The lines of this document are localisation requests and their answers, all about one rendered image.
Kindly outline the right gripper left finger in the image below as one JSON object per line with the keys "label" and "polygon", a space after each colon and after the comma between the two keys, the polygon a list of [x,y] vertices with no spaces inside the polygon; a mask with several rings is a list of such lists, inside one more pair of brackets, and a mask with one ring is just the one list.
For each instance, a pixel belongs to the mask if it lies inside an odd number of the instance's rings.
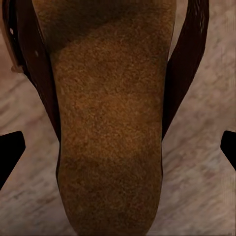
{"label": "right gripper left finger", "polygon": [[0,136],[0,190],[26,149],[22,131]]}

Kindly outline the sandal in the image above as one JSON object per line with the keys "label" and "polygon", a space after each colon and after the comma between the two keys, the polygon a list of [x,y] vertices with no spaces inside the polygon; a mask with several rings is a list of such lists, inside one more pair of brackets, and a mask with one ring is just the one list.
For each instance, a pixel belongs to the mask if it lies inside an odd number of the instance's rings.
{"label": "sandal", "polygon": [[[209,0],[0,0],[12,72],[36,88],[59,141],[56,180],[78,236],[145,236],[162,140],[203,59]],[[10,28],[13,29],[11,33]]]}

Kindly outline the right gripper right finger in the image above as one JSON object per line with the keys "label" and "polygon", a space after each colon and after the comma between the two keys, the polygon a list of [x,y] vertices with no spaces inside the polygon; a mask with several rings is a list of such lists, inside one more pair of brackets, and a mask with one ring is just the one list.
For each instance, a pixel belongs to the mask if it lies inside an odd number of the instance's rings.
{"label": "right gripper right finger", "polygon": [[236,133],[225,131],[222,136],[220,148],[236,170]]}

